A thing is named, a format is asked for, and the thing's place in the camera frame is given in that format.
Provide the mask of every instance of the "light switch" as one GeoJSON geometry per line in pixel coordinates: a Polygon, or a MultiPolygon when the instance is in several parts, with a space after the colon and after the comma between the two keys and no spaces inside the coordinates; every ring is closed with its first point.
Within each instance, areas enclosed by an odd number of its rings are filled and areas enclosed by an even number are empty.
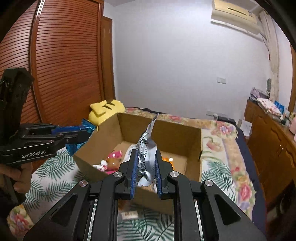
{"type": "Polygon", "coordinates": [[[217,77],[217,82],[221,83],[221,84],[226,84],[226,79],[221,78],[221,77],[217,77]]]}

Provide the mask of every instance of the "beige curtain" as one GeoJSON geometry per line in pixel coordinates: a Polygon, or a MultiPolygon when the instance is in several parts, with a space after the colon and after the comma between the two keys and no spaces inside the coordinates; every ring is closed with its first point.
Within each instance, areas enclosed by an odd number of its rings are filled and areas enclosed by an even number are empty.
{"type": "Polygon", "coordinates": [[[265,11],[262,11],[260,13],[260,18],[267,39],[272,72],[269,99],[274,102],[275,100],[279,100],[279,44],[277,40],[276,29],[271,16],[265,11]]]}

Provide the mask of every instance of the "bed sheet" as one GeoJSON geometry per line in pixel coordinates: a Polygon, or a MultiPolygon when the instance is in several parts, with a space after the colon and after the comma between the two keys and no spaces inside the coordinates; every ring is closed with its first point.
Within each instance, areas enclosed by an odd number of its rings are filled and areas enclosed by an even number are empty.
{"type": "MultiPolygon", "coordinates": [[[[127,108],[126,113],[147,117],[154,116],[153,113],[137,108],[127,108]]],[[[209,178],[216,183],[220,181],[219,187],[223,188],[224,192],[252,218],[256,191],[235,141],[237,137],[235,127],[228,123],[181,118],[168,114],[159,115],[159,119],[202,129],[204,145],[202,180],[209,178]],[[217,176],[221,176],[221,172],[224,180],[215,179],[217,176]]],[[[12,232],[17,236],[23,236],[44,213],[82,179],[85,179],[85,177],[79,172],[73,159],[65,150],[61,150],[56,158],[47,160],[33,174],[32,188],[26,196],[26,202],[11,212],[8,221],[12,232]]],[[[143,236],[143,233],[149,232],[148,236],[142,237],[140,240],[149,240],[151,237],[172,240],[172,217],[146,208],[140,208],[139,212],[150,213],[147,217],[151,219],[140,218],[121,223],[118,226],[118,238],[127,240],[130,236],[135,235],[141,238],[140,236],[143,236]],[[143,227],[144,229],[139,229],[137,225],[141,225],[143,222],[150,225],[143,227]]]]}

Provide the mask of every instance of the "dark blue fabric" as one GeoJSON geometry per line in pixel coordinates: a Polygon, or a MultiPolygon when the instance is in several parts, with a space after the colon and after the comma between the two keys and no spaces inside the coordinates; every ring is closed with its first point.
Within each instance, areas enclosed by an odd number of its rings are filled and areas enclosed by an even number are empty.
{"type": "Polygon", "coordinates": [[[259,177],[256,172],[255,164],[252,159],[251,153],[248,149],[248,146],[244,140],[244,134],[241,129],[237,127],[238,138],[236,139],[241,154],[244,158],[244,163],[246,165],[246,170],[249,174],[250,180],[253,183],[254,189],[256,191],[255,194],[255,205],[253,207],[252,212],[252,221],[253,223],[261,230],[261,232],[266,235],[266,204],[263,195],[263,191],[261,189],[261,185],[259,182],[259,177]]]}

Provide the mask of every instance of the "metal screw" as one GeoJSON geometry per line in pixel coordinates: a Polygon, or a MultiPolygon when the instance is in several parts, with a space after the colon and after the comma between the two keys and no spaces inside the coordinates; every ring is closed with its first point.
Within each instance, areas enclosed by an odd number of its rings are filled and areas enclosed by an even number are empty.
{"type": "Polygon", "coordinates": [[[81,187],[85,187],[85,186],[87,186],[87,184],[88,184],[88,182],[85,180],[82,180],[79,182],[79,186],[81,186],[81,187]]]}
{"type": "Polygon", "coordinates": [[[208,187],[213,186],[213,181],[212,180],[205,180],[205,185],[207,185],[208,187]]]}
{"type": "Polygon", "coordinates": [[[177,176],[179,176],[179,173],[173,171],[173,172],[170,172],[170,176],[171,176],[171,177],[177,177],[177,176]]]}
{"type": "Polygon", "coordinates": [[[122,172],[114,172],[113,173],[114,177],[121,177],[122,176],[122,172]]]}

